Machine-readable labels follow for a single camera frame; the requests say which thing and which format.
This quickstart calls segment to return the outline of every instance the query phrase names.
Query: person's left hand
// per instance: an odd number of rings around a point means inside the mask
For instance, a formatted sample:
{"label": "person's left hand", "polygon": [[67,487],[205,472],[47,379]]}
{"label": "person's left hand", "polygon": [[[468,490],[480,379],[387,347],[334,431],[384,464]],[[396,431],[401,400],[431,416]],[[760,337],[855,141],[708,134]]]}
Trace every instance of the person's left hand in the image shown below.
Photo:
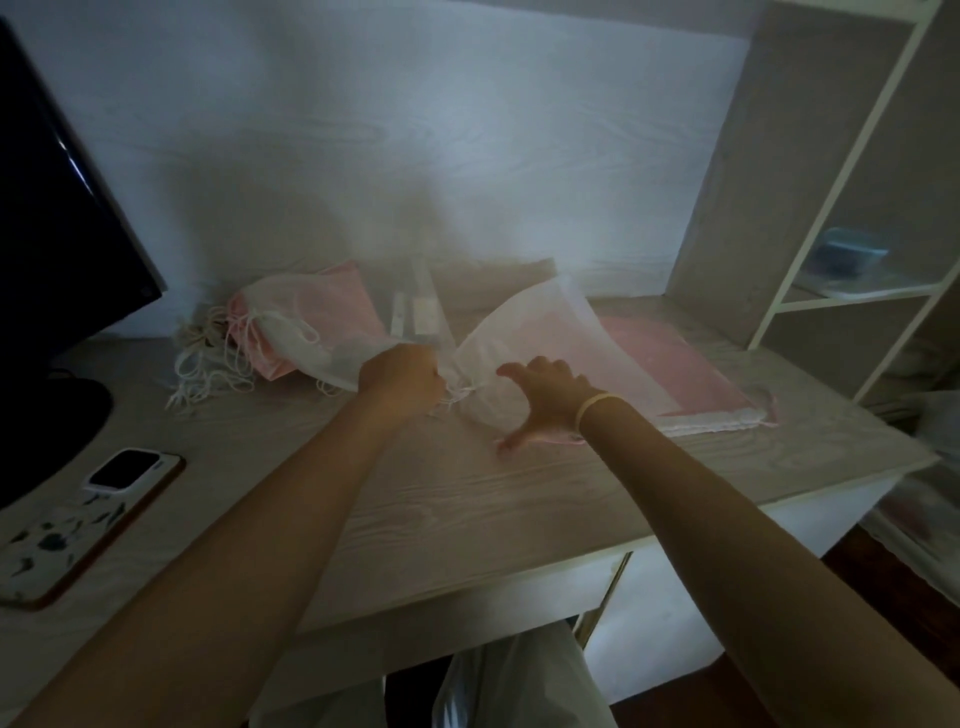
{"label": "person's left hand", "polygon": [[446,392],[430,347],[398,344],[360,368],[360,394],[378,397],[379,406],[407,420],[433,409]]}

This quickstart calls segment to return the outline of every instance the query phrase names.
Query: forearm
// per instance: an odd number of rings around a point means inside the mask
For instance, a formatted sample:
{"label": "forearm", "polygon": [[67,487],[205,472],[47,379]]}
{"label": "forearm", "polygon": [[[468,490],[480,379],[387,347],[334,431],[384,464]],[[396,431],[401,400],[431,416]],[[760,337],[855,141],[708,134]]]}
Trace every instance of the forearm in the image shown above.
{"label": "forearm", "polygon": [[946,724],[953,686],[809,551],[629,405],[581,431],[782,724]]}
{"label": "forearm", "polygon": [[239,725],[401,424],[379,405],[365,396],[345,405],[140,592],[16,725]]}

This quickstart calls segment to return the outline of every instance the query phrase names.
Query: monitor screen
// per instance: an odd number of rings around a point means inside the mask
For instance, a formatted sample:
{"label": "monitor screen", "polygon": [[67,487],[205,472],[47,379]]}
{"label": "monitor screen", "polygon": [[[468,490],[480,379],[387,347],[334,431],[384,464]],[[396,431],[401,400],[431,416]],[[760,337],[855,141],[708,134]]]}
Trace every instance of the monitor screen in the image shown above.
{"label": "monitor screen", "polygon": [[36,371],[160,288],[6,21],[0,99],[0,367]]}

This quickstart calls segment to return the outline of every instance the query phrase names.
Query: pants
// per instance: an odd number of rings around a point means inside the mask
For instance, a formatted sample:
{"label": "pants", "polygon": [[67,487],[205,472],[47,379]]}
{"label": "pants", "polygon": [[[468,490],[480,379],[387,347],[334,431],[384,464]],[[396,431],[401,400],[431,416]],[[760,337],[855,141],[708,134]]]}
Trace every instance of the pants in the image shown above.
{"label": "pants", "polygon": [[[252,720],[251,728],[386,728],[382,681]],[[616,728],[566,622],[454,656],[434,728]]]}

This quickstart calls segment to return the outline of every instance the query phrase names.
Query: yellow wristband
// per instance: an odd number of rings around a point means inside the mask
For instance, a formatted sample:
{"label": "yellow wristband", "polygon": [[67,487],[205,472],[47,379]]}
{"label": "yellow wristband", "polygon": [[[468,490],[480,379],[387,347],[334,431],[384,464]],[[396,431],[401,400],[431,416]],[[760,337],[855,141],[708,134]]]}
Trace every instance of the yellow wristband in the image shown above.
{"label": "yellow wristband", "polygon": [[581,404],[580,409],[577,410],[577,419],[573,421],[573,430],[579,433],[580,421],[584,419],[584,415],[587,414],[587,410],[589,410],[598,401],[609,399],[624,401],[622,397],[612,395],[610,392],[601,392],[599,395],[593,395],[593,397]]}

